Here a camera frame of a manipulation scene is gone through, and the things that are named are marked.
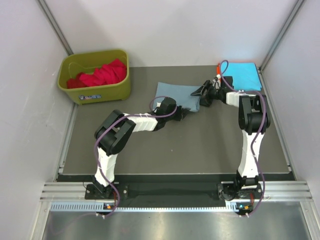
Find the bright blue towel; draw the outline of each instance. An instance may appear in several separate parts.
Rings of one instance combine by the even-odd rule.
[[[221,65],[221,71],[226,69],[227,63]],[[260,91],[261,83],[257,67],[253,62],[229,62],[229,66],[223,76],[233,78],[235,90]]]
[[[190,109],[191,112],[198,112],[200,108],[200,97],[190,96],[191,93],[196,91],[201,86],[184,86],[172,85],[163,82],[158,82],[155,96],[167,96],[176,101],[177,106]],[[164,98],[159,97],[154,100],[153,109],[157,103],[161,103]]]

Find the red cloth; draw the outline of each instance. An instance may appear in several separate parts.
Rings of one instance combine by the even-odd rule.
[[[120,83],[127,76],[127,66],[119,59],[109,64],[103,64],[96,68],[93,74],[79,73],[75,79],[70,78],[67,81],[68,89],[95,87],[109,84]]]

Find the purple cable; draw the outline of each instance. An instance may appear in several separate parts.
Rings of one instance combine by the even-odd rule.
[[[150,102],[149,104],[149,107],[151,106],[151,104],[154,102],[155,99],[158,99],[158,98],[166,98],[167,96],[157,96],[155,97],[154,99],[152,99],[152,101]],[[119,203],[120,203],[120,193],[118,191],[118,189],[107,179],[106,175],[104,175],[104,173],[102,172],[102,169],[101,169],[101,164],[100,164],[100,161],[99,161],[99,153],[98,153],[98,145],[99,145],[99,142],[101,141],[101,139],[111,130],[113,129],[118,123],[120,123],[122,120],[126,119],[126,118],[129,118],[129,117],[142,117],[142,118],[167,118],[167,117],[170,117],[171,115],[175,114],[175,112],[177,111],[177,106],[175,106],[175,109],[167,114],[167,115],[160,115],[160,116],[156,116],[156,115],[145,115],[145,114],[129,114],[129,115],[126,115],[126,116],[123,116],[121,118],[119,118],[117,121],[115,121],[110,127],[108,127],[108,129],[106,129],[102,134],[101,136],[96,140],[95,144],[94,144],[94,147],[93,147],[93,154],[94,154],[94,159],[98,165],[98,168],[100,170],[100,173],[103,177],[103,179],[113,188],[113,190],[115,191],[116,195],[117,195],[117,201],[115,203],[115,206],[114,208],[112,209],[111,212],[109,212],[107,215],[105,215],[106,217],[110,217],[112,214],[114,214],[116,208],[118,207]],[[84,213],[78,217],[76,217],[75,219],[73,219],[72,221],[70,221],[63,229],[61,229],[60,231],[55,231],[54,230],[54,227],[53,227],[53,224],[52,224],[52,221],[51,221],[51,218],[50,218],[50,231],[52,233],[53,236],[56,236],[56,235],[59,235],[61,233],[63,233],[68,227],[70,227],[70,225],[72,225],[73,223],[75,223],[76,221],[78,221],[79,219],[81,219],[82,217],[85,217],[85,216],[90,216],[90,215],[96,215],[95,213],[92,213],[92,212],[89,212],[89,213]]]
[[[226,67],[225,67],[225,70],[224,71],[221,71],[221,66],[223,63],[226,63]],[[237,90],[235,90],[232,86],[229,85],[229,83],[226,81],[225,77],[223,76],[223,74],[227,71],[228,69],[228,66],[229,66],[229,62],[227,60],[223,60],[222,62],[220,62],[220,65],[219,65],[219,70],[220,70],[220,76],[222,78],[222,80],[224,81],[224,83],[228,86],[229,89],[231,89],[232,91],[234,92],[238,92]],[[253,158],[254,158],[254,161],[255,161],[255,164],[256,164],[256,168],[258,170],[258,173],[261,174],[261,178],[262,178],[262,193],[261,193],[261,197],[258,201],[258,203],[256,204],[255,208],[252,210],[252,212],[250,212],[248,214],[248,216],[251,216],[253,213],[256,212],[256,210],[258,209],[258,207],[260,206],[261,202],[262,202],[262,199],[264,198],[264,195],[265,195],[265,189],[266,189],[266,180],[265,180],[265,176],[264,176],[264,173],[261,171],[261,168],[260,168],[260,165],[259,165],[259,162],[258,162],[258,159],[256,157],[256,154],[255,154],[255,151],[254,151],[254,143],[258,137],[258,135],[261,133],[262,131],[262,128],[264,127],[264,124],[265,124],[265,120],[266,120],[266,115],[267,115],[267,112],[266,112],[266,102],[265,102],[265,99],[264,97],[262,96],[262,94],[258,91],[243,91],[241,93],[255,93],[259,96],[260,98],[260,101],[262,103],[262,121],[261,121],[261,124],[259,126],[259,129],[258,131],[256,132],[252,142],[251,142],[251,145],[250,145],[250,148],[251,148],[251,152],[252,152],[252,155],[253,155]]]

